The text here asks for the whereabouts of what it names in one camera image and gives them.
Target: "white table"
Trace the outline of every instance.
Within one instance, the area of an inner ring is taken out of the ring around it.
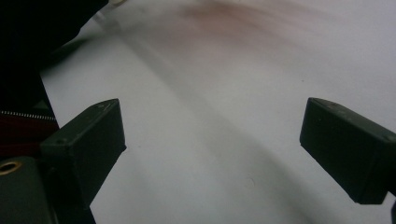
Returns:
[[[390,223],[392,195],[354,204],[299,134],[311,96],[396,131],[395,22],[392,0],[104,9],[43,71],[61,126],[120,99],[128,149],[92,203],[97,223]]]

